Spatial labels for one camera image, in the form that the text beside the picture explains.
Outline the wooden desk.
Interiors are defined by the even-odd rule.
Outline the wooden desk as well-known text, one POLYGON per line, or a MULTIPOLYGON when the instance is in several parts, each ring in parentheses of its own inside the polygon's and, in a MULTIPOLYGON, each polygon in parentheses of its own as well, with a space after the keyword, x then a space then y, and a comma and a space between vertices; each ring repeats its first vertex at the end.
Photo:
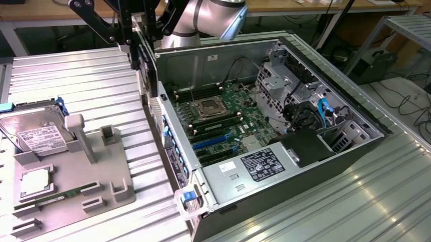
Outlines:
POLYGON ((69 6, 53 0, 27 0, 21 5, 0 5, 0 20, 15 28, 86 24, 69 6))
MULTIPOLYGON (((408 3, 401 4, 393 3, 390 5, 376 5, 369 0, 356 0, 352 6, 352 10, 409 10, 414 7, 422 6, 422 2, 418 0, 406 0, 408 3)), ((321 2, 312 3, 305 0, 303 3, 297 0, 246 0, 250 13, 258 12, 302 12, 302 11, 326 11, 329 5, 321 2)))

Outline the blue disk caddy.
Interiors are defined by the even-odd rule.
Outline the blue disk caddy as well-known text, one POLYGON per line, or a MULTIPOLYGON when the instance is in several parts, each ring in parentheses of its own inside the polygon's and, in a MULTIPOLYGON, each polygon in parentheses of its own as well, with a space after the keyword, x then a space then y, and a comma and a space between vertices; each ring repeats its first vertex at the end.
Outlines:
POLYGON ((29 109, 35 109, 35 108, 42 108, 42 107, 54 107, 59 108, 59 111, 63 113, 65 116, 69 115, 69 110, 65 104, 65 99, 58 96, 51 99, 45 99, 45 100, 38 100, 34 102, 22 102, 22 103, 2 103, 0 104, 0 114, 3 113, 10 113, 14 111, 22 111, 22 110, 29 110, 29 109))

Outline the CPU socket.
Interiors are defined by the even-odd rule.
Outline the CPU socket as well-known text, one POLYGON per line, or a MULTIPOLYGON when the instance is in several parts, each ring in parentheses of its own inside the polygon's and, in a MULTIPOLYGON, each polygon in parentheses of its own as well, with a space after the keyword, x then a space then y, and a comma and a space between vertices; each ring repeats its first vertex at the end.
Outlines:
POLYGON ((229 112, 219 96, 199 99, 193 102, 191 106, 197 109, 199 120, 207 120, 229 112))

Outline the metal disk bay cage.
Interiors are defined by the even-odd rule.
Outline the metal disk bay cage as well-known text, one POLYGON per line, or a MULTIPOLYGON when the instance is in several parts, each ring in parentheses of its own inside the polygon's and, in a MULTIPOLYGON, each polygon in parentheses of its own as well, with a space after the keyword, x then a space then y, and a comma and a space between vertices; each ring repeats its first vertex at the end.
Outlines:
POLYGON ((270 62, 263 63, 255 82, 258 88, 255 101, 262 114, 269 117, 273 127, 281 129, 289 123, 283 117, 283 108, 293 82, 285 74, 279 74, 277 71, 283 71, 283 68, 278 66, 274 69, 270 62))

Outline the installed green RAM stick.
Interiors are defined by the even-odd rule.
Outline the installed green RAM stick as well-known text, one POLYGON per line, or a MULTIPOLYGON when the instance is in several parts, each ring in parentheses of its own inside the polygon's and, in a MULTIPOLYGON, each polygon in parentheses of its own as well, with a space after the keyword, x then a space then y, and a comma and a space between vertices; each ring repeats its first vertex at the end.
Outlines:
POLYGON ((214 130, 223 129, 226 127, 230 127, 230 126, 241 124, 242 121, 243 121, 242 119, 243 119, 242 117, 241 118, 235 117, 235 118, 221 120, 221 121, 217 121, 217 122, 213 122, 213 123, 197 125, 194 127, 194 132, 197 134, 203 134, 203 133, 211 132, 214 130))

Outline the green motherboard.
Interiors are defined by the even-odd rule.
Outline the green motherboard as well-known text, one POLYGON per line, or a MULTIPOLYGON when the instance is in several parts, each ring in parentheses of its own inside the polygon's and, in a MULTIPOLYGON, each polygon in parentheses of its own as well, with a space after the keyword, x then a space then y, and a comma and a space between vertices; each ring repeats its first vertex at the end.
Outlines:
POLYGON ((257 92, 253 87, 246 87, 242 84, 213 84, 194 90, 173 90, 170 99, 174 105, 175 113, 186 132, 187 139, 191 143, 198 144, 203 141, 230 134, 230 139, 226 142, 211 145, 206 148, 194 150, 202 166, 210 166, 226 159, 230 159, 241 154, 247 153, 247 149, 242 144, 242 139, 250 135, 255 135, 262 146, 265 146, 275 136, 275 131, 271 125, 265 120, 265 115, 258 109, 257 92), (198 119, 197 109, 193 102, 219 96, 229 110, 227 113, 214 116, 207 120, 198 119), (197 125, 213 123, 230 118, 243 118, 242 123, 211 132, 197 134, 194 127, 197 125))

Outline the silver hard disk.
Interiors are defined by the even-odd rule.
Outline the silver hard disk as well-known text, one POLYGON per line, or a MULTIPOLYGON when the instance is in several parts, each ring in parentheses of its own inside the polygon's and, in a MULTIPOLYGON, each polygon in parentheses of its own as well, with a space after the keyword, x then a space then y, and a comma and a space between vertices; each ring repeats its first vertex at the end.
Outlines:
POLYGON ((47 156, 69 149, 75 135, 66 129, 59 105, 25 108, 0 114, 0 131, 21 152, 47 156))

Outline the long blue expansion slot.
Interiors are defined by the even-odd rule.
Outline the long blue expansion slot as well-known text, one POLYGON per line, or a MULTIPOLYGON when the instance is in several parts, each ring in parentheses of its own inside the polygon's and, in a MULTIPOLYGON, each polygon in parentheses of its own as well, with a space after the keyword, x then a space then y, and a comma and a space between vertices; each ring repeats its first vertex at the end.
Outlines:
POLYGON ((198 144, 194 144, 193 149, 198 150, 198 149, 206 148, 206 147, 209 147, 211 145, 215 145, 215 144, 219 144, 222 142, 226 142, 229 139, 230 139, 230 134, 222 135, 221 137, 217 137, 217 138, 210 139, 207 141, 203 141, 203 142, 201 142, 198 144))

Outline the silver chipset heat sink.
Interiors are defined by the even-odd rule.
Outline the silver chipset heat sink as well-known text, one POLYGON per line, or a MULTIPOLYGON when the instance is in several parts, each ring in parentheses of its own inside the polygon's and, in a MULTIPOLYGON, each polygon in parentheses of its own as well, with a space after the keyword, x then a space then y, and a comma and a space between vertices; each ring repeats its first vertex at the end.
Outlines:
POLYGON ((255 135, 250 135, 242 139, 242 144, 246 147, 247 151, 254 151, 262 148, 262 143, 255 135))

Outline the grey parts rack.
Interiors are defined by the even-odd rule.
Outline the grey parts rack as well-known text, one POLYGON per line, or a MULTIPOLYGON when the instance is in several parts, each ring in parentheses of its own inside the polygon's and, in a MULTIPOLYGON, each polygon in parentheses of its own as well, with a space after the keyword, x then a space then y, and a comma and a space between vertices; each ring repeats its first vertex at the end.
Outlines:
POLYGON ((66 129, 75 135, 75 140, 67 143, 66 151, 38 156, 31 151, 21 152, 14 146, 10 156, 3 158, 7 166, 7 218, 0 225, 11 237, 19 240, 35 238, 135 201, 119 130, 113 126, 103 126, 97 132, 87 134, 81 114, 69 115, 65 120, 66 129), (51 170, 50 189, 22 197, 23 173, 43 168, 51 170), (22 203, 93 182, 97 185, 82 190, 83 193, 73 198, 14 210, 14 206, 22 203))

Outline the black box on floor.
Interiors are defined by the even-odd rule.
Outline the black box on floor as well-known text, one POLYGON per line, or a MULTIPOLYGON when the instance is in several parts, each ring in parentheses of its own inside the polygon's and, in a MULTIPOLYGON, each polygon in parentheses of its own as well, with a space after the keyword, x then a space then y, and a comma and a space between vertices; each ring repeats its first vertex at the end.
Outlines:
POLYGON ((352 79, 358 85, 380 81, 397 61, 397 53, 381 48, 368 50, 352 71, 352 79))

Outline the grey power supply unit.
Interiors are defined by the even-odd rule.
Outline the grey power supply unit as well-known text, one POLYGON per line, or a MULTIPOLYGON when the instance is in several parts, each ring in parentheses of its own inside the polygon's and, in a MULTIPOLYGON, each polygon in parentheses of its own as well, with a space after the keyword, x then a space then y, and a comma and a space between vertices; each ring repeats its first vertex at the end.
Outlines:
POLYGON ((299 156, 277 142, 203 169, 217 203, 225 206, 299 174, 299 156))

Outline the silver CPU chip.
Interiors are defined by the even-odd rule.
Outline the silver CPU chip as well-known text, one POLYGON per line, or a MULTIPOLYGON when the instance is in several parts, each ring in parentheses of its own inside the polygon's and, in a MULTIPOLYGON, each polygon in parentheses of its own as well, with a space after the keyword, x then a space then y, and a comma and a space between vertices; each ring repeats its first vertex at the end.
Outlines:
POLYGON ((22 175, 22 197, 47 191, 51 184, 51 170, 49 168, 29 171, 22 175))

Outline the loose green RAM stick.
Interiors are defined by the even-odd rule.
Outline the loose green RAM stick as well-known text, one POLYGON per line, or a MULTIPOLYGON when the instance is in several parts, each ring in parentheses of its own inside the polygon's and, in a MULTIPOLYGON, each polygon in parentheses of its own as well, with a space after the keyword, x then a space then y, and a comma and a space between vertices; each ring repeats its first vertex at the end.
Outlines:
POLYGON ((21 205, 14 206, 14 210, 23 209, 23 208, 30 207, 33 205, 45 206, 45 205, 51 204, 54 202, 58 202, 58 201, 62 201, 65 199, 73 198, 73 197, 75 197, 75 196, 78 196, 78 195, 81 195, 83 193, 82 190, 87 189, 87 188, 90 188, 90 187, 93 187, 95 185, 97 185, 97 182, 93 182, 93 183, 90 183, 87 185, 83 185, 83 186, 81 186, 81 187, 78 187, 75 189, 71 189, 71 190, 69 190, 66 192, 61 192, 57 195, 49 196, 46 198, 37 199, 35 201, 29 201, 26 203, 22 203, 21 205))

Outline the clear case latch blue tab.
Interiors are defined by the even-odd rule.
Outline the clear case latch blue tab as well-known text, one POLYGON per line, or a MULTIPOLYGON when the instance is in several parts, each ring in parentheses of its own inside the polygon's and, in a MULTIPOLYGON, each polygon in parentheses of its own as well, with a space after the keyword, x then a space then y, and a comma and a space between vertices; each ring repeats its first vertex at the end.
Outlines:
POLYGON ((201 191, 198 186, 194 184, 189 184, 186 187, 181 188, 174 193, 174 199, 178 205, 179 213, 186 221, 191 220, 193 218, 198 217, 199 215, 202 215, 205 212, 209 211, 206 202, 203 202, 203 205, 191 212, 189 212, 187 209, 185 208, 185 205, 189 202, 197 200, 199 196, 201 196, 201 191))

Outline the open black PC case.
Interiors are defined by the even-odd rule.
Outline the open black PC case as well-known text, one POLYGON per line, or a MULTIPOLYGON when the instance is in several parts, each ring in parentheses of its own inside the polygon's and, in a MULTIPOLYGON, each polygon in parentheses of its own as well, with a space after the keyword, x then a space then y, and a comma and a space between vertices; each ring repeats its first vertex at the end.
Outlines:
POLYGON ((201 196, 189 202, 189 212, 206 202, 209 211, 186 221, 193 242, 203 242, 265 210, 344 173, 390 135, 389 127, 356 99, 358 94, 348 76, 324 55, 294 34, 197 47, 163 49, 157 52, 159 97, 154 118, 173 174, 174 192, 189 184, 198 186, 201 196), (278 66, 293 82, 285 99, 278 137, 302 129, 317 130, 337 153, 336 156, 301 168, 299 174, 237 203, 221 206, 213 195, 202 166, 187 139, 170 99, 173 90, 194 90, 213 84, 255 85, 265 62, 278 66))

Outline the aluminium slat frame table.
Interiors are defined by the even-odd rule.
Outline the aluminium slat frame table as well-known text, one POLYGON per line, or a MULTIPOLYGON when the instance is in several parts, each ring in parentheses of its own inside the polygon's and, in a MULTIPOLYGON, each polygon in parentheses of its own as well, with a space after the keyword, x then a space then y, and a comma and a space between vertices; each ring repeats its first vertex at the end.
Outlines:
POLYGON ((431 53, 431 17, 428 15, 385 16, 378 22, 360 51, 348 62, 344 73, 349 75, 380 35, 381 30, 389 27, 409 40, 421 45, 431 53))

